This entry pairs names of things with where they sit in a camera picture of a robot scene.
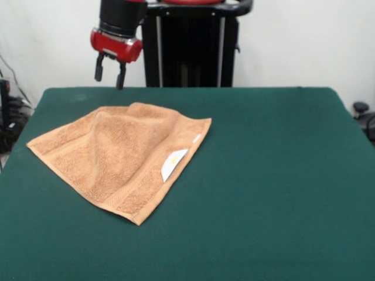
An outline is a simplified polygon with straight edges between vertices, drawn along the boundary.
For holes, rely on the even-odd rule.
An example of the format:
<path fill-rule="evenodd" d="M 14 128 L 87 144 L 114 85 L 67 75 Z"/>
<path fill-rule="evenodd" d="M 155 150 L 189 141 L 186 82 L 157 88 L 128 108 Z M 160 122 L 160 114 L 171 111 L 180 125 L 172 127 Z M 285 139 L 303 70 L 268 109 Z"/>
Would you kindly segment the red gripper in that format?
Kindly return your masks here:
<path fill-rule="evenodd" d="M 109 33 L 105 33 L 99 28 L 91 31 L 90 42 L 93 49 L 98 53 L 96 60 L 96 68 L 94 79 L 101 81 L 103 76 L 103 60 L 105 56 L 120 62 L 120 72 L 117 76 L 116 89 L 124 88 L 126 63 L 137 61 L 142 49 L 142 41 L 136 37 L 127 39 L 124 37 L 116 37 Z"/>

